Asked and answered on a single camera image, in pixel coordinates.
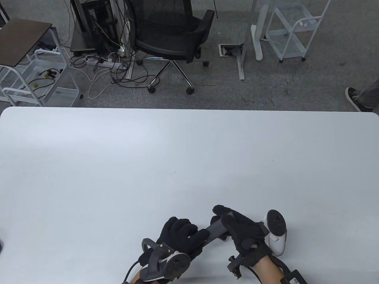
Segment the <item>gray carpet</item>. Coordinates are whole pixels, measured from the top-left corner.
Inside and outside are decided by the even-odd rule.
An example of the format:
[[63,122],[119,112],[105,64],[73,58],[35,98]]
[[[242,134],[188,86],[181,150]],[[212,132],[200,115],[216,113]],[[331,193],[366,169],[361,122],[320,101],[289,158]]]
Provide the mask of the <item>gray carpet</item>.
[[[51,22],[57,27],[61,41],[67,39],[69,16],[63,0],[1,0],[1,3],[10,17]],[[198,16],[206,9],[213,9],[212,0],[192,0],[192,3]],[[303,3],[317,15],[321,14],[326,0],[303,0]],[[377,1],[332,0],[305,62],[294,58],[279,64],[267,42],[262,43],[264,59],[258,62],[250,41],[244,81],[238,78],[234,58],[219,57],[217,44],[243,41],[250,1],[216,0],[216,4],[219,18],[214,19],[209,39],[203,45],[209,67],[203,67],[200,62],[180,64],[195,85],[193,95],[186,94],[186,82],[174,67],[170,67],[162,75],[153,95],[146,88],[124,89],[112,85],[101,96],[90,100],[87,97],[90,82],[80,72],[73,71],[85,94],[79,106],[354,111],[344,96],[345,88],[364,89],[379,77]],[[144,63],[150,74],[156,74],[162,66],[161,62]],[[83,70],[93,77],[92,67]],[[133,77],[139,75],[143,75],[143,70],[135,65]],[[101,77],[90,96],[97,95],[109,83],[109,75]],[[8,106],[1,102],[0,111]]]

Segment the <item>white shelf rack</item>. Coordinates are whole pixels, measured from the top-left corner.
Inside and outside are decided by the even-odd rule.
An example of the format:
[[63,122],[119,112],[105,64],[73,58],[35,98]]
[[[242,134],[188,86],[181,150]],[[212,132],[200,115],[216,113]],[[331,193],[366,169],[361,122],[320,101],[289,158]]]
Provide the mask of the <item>white shelf rack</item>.
[[[306,60],[305,55],[329,7],[330,1],[328,0],[322,15],[316,17],[312,16],[300,1],[292,3],[279,3],[279,0],[276,1],[267,27],[266,38],[279,57],[280,63],[283,62],[284,58],[291,57],[302,57],[302,61]],[[283,23],[285,29],[270,31],[274,15]],[[305,31],[313,31],[306,47],[303,46],[295,34]]]
[[[54,33],[51,32],[51,34],[59,52],[38,49],[34,52],[36,59],[32,60],[28,66],[4,66],[6,68],[0,72],[1,101],[9,101],[13,106],[17,106],[17,102],[23,101],[39,106],[72,107],[81,97],[80,89],[70,71],[59,42]],[[39,58],[41,54],[59,55],[61,62],[42,60]],[[49,77],[50,80],[47,80],[46,70],[56,72],[55,78]],[[67,75],[73,80],[75,89],[59,87]]]

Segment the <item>black sneaker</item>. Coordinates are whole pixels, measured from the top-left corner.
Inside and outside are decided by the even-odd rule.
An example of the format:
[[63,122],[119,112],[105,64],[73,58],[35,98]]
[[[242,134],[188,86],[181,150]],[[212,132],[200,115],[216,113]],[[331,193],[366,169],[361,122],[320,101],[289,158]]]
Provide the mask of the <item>black sneaker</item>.
[[372,112],[373,108],[367,108],[364,105],[361,105],[357,98],[359,97],[360,92],[352,87],[348,87],[345,90],[345,96],[348,99],[348,101],[355,107],[357,111],[360,112]]

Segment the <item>hand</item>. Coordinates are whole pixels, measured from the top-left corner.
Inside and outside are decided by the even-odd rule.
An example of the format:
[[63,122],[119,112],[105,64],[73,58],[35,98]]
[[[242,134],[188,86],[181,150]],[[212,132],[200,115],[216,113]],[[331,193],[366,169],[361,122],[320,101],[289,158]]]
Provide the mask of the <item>hand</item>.
[[[202,244],[208,237],[209,232],[207,230],[198,231],[197,226],[191,224],[188,219],[171,217],[163,226],[157,243],[165,243],[172,249],[187,254],[192,261],[201,254],[203,250]],[[139,257],[138,262],[141,266],[148,264],[151,253],[152,249],[150,248]]]
[[222,205],[216,205],[213,208],[213,213],[216,216],[212,217],[211,224],[221,218],[222,224],[228,229],[237,251],[242,256],[250,254],[258,246],[266,246],[265,236],[268,231],[262,223],[256,223],[237,211]]

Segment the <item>black glove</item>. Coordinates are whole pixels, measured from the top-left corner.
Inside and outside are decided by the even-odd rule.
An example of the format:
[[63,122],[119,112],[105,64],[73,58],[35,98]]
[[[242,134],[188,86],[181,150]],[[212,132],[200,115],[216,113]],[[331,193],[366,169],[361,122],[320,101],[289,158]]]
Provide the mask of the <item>black glove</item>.
[[[171,217],[163,226],[158,244],[165,243],[172,249],[180,253],[187,254],[191,261],[201,254],[203,247],[202,244],[209,237],[209,232],[205,229],[198,231],[197,226],[191,224],[188,219],[178,219]],[[152,248],[144,252],[138,259],[141,266],[149,263],[149,258],[152,253]]]
[[246,259],[245,266],[253,266],[265,255],[272,251],[265,243],[265,236],[269,233],[263,222],[257,223],[246,216],[222,205],[213,208],[211,224],[221,218],[221,223],[228,229],[237,251]]

